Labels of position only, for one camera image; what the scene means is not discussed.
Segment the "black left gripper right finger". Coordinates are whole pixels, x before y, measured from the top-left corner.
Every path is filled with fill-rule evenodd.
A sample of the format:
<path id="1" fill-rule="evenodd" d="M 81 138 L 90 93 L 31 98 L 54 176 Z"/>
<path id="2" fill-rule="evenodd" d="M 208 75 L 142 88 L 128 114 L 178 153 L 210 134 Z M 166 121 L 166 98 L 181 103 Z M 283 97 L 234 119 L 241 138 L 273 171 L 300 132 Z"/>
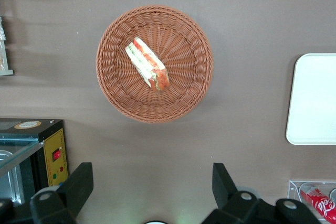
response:
<path id="1" fill-rule="evenodd" d="M 273 206 L 249 191 L 238 190 L 222 163 L 213 164 L 212 191 L 217 208 L 203 223 L 320 223 L 300 201 L 283 198 Z"/>

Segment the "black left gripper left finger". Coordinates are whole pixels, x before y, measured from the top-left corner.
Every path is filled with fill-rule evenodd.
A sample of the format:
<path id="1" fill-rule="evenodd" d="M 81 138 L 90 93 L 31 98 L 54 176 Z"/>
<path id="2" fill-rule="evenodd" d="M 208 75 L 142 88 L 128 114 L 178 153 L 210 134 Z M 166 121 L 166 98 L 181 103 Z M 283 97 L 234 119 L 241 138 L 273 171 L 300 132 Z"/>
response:
<path id="1" fill-rule="evenodd" d="M 92 163 L 84 162 L 59 186 L 41 189 L 20 206 L 2 198 L 1 223 L 76 223 L 92 191 Z"/>

